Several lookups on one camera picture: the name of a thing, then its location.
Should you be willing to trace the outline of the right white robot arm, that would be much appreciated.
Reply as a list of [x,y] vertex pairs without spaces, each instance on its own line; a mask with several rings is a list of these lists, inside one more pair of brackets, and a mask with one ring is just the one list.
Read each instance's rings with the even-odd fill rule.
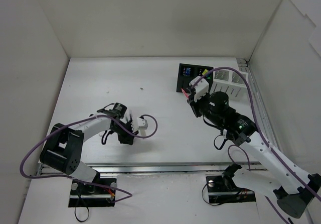
[[320,175],[299,168],[273,144],[260,135],[256,124],[229,106],[224,92],[206,93],[199,99],[190,94],[187,100],[196,117],[207,118],[231,141],[258,160],[274,177],[269,178],[232,164],[222,174],[228,190],[250,189],[270,199],[288,216],[299,219],[320,189]]

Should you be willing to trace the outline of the red pen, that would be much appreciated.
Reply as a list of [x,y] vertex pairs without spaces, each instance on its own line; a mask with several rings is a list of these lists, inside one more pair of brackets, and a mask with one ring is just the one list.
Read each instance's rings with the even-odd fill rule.
[[189,98],[190,95],[183,88],[181,89],[181,91],[183,95],[186,97],[187,103],[190,103],[190,98]]

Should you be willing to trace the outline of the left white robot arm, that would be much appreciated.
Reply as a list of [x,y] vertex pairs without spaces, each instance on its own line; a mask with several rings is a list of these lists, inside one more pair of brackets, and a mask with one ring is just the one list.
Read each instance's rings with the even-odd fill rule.
[[83,181],[82,188],[96,193],[100,188],[100,173],[81,161],[83,144],[100,132],[118,134],[122,144],[133,144],[138,128],[134,126],[132,114],[125,117],[127,107],[115,103],[112,109],[101,108],[90,120],[67,127],[51,136],[42,149],[40,162],[72,178]]

